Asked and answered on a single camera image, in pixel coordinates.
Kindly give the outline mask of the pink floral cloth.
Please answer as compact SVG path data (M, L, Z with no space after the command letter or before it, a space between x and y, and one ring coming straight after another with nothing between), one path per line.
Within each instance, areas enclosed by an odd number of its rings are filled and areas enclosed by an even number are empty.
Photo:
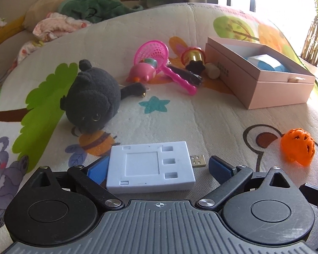
M74 19L60 13L50 13L39 21L34 27L32 34L34 40L24 43L14 61L19 65L26 57L46 43L56 40L69 33L91 26L92 23L83 19Z

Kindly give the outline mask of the black plush toy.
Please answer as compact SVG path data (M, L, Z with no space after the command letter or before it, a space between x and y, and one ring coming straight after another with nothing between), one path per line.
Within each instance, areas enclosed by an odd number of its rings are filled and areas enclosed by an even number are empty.
M89 60L80 60L78 67L80 72L67 95L60 99L60 109L83 134L103 129L117 114L121 100L146 94L146 87L140 82L120 88L111 74L93 67Z

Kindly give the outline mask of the pink cardboard box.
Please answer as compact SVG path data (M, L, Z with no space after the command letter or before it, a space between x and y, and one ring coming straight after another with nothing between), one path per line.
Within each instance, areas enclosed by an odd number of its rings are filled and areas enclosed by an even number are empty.
M247 109L303 104L314 87L315 76L278 51L262 44L210 37L206 59L220 70L220 79ZM268 55L285 72L258 67L249 59Z

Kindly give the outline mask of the orange plastic ball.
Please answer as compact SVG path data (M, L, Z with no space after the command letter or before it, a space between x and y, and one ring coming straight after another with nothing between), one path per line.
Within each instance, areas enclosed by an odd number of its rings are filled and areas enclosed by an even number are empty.
M287 162L308 167L315 155L315 141L306 130L291 129L282 136L280 150Z

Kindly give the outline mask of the colourful cartoon play mat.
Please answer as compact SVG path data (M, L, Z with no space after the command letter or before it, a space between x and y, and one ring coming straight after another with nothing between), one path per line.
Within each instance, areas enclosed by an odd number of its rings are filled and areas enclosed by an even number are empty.
M191 154L217 155L262 171L280 165L297 185L318 186L316 93L304 104L248 110L219 79L204 78L191 96L158 75L147 85L145 97L126 98L116 116L92 136L82 135L60 109L60 98L82 59L124 84L143 43L166 43L170 62L180 66L182 51L204 47L209 37L263 44L299 61L278 27L256 13L181 3L122 15L46 44L11 72L0 91L0 150L5 149L9 163L28 156L29 177L43 165L64 171L90 164L114 143L185 141ZM282 136L295 128L306 130L315 141L308 167L287 162L280 150Z

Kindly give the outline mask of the blue wet cotton pack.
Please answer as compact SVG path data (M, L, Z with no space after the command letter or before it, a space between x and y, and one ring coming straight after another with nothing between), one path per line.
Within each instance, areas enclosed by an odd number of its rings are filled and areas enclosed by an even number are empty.
M250 56L246 57L245 59L260 70L290 72L284 65L282 65L280 61L268 54Z

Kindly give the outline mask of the green blanket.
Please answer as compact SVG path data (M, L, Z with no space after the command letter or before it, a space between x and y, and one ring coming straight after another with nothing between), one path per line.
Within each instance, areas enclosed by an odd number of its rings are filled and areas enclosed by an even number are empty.
M58 13L74 19L99 23L143 9L141 5L127 7L121 0L65 0L58 7Z

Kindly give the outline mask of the white usb adapter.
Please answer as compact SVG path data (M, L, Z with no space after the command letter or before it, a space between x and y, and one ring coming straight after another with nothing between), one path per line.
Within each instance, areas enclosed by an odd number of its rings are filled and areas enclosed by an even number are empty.
M191 190L202 154L190 155L185 141L118 145L111 148L106 188L112 194Z

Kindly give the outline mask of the yellow plush toy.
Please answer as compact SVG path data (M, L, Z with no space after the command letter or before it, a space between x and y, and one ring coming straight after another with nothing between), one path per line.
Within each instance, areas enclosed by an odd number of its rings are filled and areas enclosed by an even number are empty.
M24 30L23 22L25 16L21 16L18 19L1 26L0 25L0 44L2 44L8 38L20 33Z

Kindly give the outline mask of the pink toy net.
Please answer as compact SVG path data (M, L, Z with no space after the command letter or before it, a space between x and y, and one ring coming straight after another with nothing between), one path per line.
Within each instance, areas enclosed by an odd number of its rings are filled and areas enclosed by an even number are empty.
M175 83L188 91L190 95L195 95L197 88L191 85L188 81L181 78L167 67L169 61L169 49L162 41L151 40L142 44L135 53L133 64L136 65L145 58L152 58L157 61L156 73L161 71L170 77Z

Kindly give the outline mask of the pink teal toy bird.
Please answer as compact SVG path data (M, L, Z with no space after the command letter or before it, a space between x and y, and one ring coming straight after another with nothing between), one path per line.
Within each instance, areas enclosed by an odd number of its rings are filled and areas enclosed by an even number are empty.
M129 83L147 83L156 76L158 63L155 59L145 58L136 63L131 69L126 78Z

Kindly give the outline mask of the black toy handle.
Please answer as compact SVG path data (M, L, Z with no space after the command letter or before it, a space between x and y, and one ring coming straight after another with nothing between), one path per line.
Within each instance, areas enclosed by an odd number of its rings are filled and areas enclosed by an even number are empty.
M194 74L193 72L175 67L173 65L168 65L168 68L170 68L174 73L178 74L182 79L188 81L193 86L198 87L202 84L202 77Z

